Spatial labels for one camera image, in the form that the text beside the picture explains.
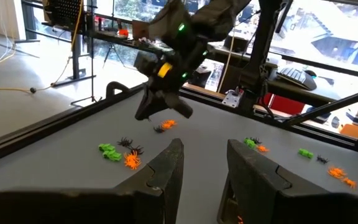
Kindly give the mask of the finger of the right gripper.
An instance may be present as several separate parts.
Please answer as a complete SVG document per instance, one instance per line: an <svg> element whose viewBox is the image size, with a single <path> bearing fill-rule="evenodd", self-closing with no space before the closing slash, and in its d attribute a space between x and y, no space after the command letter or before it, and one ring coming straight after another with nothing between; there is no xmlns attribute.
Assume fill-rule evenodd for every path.
<svg viewBox="0 0 358 224"><path fill-rule="evenodd" d="M144 90L144 95L135 113L135 119L142 121L149 119L155 113L167 109L167 104L163 98L157 97L150 90Z"/></svg>
<svg viewBox="0 0 358 224"><path fill-rule="evenodd" d="M190 107L185 101L181 100L178 95L167 95L166 104L170 109L175 110L186 118L189 118L193 114L192 107Z"/></svg>

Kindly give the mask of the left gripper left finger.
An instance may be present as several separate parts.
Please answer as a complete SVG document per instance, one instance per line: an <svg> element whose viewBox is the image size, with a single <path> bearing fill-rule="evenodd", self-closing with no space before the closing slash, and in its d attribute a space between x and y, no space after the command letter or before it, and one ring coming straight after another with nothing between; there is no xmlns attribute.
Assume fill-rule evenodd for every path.
<svg viewBox="0 0 358 224"><path fill-rule="evenodd" d="M184 167L176 138L113 188L0 191L0 224L175 224Z"/></svg>

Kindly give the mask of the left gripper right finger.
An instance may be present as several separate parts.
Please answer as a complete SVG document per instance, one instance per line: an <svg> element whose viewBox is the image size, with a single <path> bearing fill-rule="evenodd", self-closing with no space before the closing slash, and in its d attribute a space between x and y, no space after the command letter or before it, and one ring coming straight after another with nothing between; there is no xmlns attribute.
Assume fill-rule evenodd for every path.
<svg viewBox="0 0 358 224"><path fill-rule="evenodd" d="M358 193L303 177L230 139L228 178L245 224L358 224Z"/></svg>

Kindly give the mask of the white metal mounting plate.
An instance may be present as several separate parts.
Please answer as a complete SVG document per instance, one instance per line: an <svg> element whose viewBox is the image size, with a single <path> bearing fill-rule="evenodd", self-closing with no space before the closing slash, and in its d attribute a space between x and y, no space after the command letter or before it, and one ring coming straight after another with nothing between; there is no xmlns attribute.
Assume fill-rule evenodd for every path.
<svg viewBox="0 0 358 224"><path fill-rule="evenodd" d="M228 106L231 108L237 108L239 105L239 102L242 98L242 95L244 93L244 90L240 88L236 88L235 90L228 90L226 92L226 96L222 100L222 104L224 106Z"/></svg>

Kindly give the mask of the black tripod stand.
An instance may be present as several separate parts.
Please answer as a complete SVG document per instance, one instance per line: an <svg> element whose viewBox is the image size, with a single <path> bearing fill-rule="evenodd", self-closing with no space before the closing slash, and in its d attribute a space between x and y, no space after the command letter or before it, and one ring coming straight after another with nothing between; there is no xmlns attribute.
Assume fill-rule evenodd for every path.
<svg viewBox="0 0 358 224"><path fill-rule="evenodd" d="M94 89L94 79L96 75L94 74L94 38L92 32L94 31L94 10L96 6L94 5L94 0L87 0L86 11L84 12L84 28L82 30L82 36L88 38L88 53L90 57L90 72L91 72L91 94L89 97L82 98L80 100L72 101L70 104L74 107L83 108L84 103L88 102L89 104L97 103L103 99L102 96L95 95Z"/></svg>

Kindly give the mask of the red panel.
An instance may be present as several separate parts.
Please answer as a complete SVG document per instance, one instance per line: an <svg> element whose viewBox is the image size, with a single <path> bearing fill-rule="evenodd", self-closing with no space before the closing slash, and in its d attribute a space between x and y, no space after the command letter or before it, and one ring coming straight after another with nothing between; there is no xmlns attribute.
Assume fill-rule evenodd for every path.
<svg viewBox="0 0 358 224"><path fill-rule="evenodd" d="M300 114L305 107L304 103L271 93L265 94L265 96L259 100L259 103L264 103L272 110L280 111L290 115Z"/></svg>

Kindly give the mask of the black workbench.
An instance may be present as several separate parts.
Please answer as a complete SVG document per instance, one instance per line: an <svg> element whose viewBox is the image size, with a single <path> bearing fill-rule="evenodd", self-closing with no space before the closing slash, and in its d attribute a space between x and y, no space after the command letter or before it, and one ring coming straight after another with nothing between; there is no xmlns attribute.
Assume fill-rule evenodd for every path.
<svg viewBox="0 0 358 224"><path fill-rule="evenodd" d="M43 0L21 0L21 3L25 6L36 7L38 9L42 9L43 15L44 15L44 9L43 9L42 2L43 2ZM84 12L86 11L86 5L87 5L87 0L83 0ZM117 32L110 32L108 30L102 30L101 24L95 24L95 19L100 19L100 18L105 18L105 19L111 20L113 22L117 22L118 24L121 22L120 18L115 18L113 16L106 16L106 15L94 13L94 31L92 32L92 36L94 39L99 39L99 40L102 40L105 42L109 42L109 44L111 44L111 45L115 45L115 44L123 45L125 47L130 47L132 49L137 49L137 50L143 50L146 52L155 53L157 51L157 49L155 47L152 47L150 44L137 42L135 40L130 40L128 38L120 38L118 36ZM68 63L71 62L73 65L73 76L70 81L62 81L61 82L61 81L57 80L57 81L53 82L50 86L51 87L62 86L62 85L67 85L67 84L70 84L73 82L78 82L78 81L89 79L90 76L86 76L86 75L83 77L80 76L79 61L78 61L78 58L80 57L80 37L84 38L82 36L82 30L84 28L84 24L82 23L81 29L75 28L74 30L68 29L67 27L53 26L46 20L44 20L42 22L42 25L49 26L49 27L57 27L65 32L69 32L71 34L71 40L70 40L71 54L68 56L67 62Z"/></svg>

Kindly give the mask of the grey table mat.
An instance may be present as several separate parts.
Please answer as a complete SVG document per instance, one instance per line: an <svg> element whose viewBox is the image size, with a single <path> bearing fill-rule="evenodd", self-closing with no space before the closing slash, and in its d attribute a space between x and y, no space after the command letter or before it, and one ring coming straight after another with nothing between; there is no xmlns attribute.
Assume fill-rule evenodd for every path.
<svg viewBox="0 0 358 224"><path fill-rule="evenodd" d="M126 180L133 171L123 163L104 159L101 143L115 144L130 138L142 146L147 163L165 149L172 139L184 145L185 165L177 224L216 224L227 177L226 147L229 139L259 138L269 149L267 157L292 172L321 176L323 184L338 184L346 192L358 193L358 152L317 141L269 126L228 111L190 101L192 117L173 110L138 121L135 112L142 99L138 93L91 115L61 131L0 159L0 190L14 187L108 188ZM163 133L155 126L165 120L177 125ZM331 177L327 166L299 155L307 149L343 169L357 187L351 189Z"/></svg>

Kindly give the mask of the dark computer keyboard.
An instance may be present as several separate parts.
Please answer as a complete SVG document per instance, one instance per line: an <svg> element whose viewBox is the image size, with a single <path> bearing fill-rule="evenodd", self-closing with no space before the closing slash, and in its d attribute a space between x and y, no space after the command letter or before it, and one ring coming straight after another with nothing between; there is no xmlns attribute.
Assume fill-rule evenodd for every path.
<svg viewBox="0 0 358 224"><path fill-rule="evenodd" d="M280 68L277 72L278 77L306 90L315 90L317 88L314 76L304 70L293 67Z"/></svg>

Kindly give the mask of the black perforated panel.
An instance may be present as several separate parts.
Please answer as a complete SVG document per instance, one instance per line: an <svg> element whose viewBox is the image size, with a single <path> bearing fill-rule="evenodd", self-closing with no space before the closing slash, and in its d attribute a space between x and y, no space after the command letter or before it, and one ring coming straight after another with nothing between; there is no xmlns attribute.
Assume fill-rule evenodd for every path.
<svg viewBox="0 0 358 224"><path fill-rule="evenodd" d="M83 0L43 0L44 17L53 26L81 29Z"/></svg>

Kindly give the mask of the black curved frame bracket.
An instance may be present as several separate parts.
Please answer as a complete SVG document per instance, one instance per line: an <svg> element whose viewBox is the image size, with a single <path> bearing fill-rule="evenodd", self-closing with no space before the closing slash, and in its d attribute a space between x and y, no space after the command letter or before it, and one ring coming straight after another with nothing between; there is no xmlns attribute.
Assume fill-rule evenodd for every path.
<svg viewBox="0 0 358 224"><path fill-rule="evenodd" d="M115 91L119 90L122 91L123 93L127 93L130 91L130 89L128 87L126 87L125 85L123 85L122 83L119 82L109 82L106 86L106 99L110 99L115 95Z"/></svg>

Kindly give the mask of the black aluminium table frame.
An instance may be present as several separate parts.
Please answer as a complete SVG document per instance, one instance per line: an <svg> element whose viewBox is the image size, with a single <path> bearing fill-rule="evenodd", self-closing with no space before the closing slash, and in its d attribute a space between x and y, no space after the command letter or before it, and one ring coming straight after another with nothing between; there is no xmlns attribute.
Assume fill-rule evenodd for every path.
<svg viewBox="0 0 358 224"><path fill-rule="evenodd" d="M116 90L115 95L110 99L103 99L97 103L84 107L82 109L72 109L60 113L54 117L45 119L31 126L22 128L11 134L7 134L0 137L0 158L5 157L13 152L16 152L32 143L35 143L47 136L56 133L74 123L81 121L105 108L108 108L116 103L126 100L129 97L137 94L144 89L144 84L130 88L130 91L123 93L122 91ZM358 140L352 141L345 137L335 136L333 134L326 133L324 130L318 131L314 127L307 128L303 122L316 118L322 114L338 110L347 104L356 103L358 100L358 94L348 96L344 99L337 100L333 103L328 103L323 106L316 108L315 110L296 116L283 117L276 115L271 118L267 112L261 109L255 109L252 113L246 113L241 111L239 108L231 108L224 106L222 100L207 93L192 90L188 87L183 87L179 91L179 95L191 100L204 103L206 105L219 108L221 110L229 111L231 113L239 114L241 116L260 121L271 126L286 129L287 131L297 133L309 138L317 139L329 144L345 147L350 150L358 152Z"/></svg>

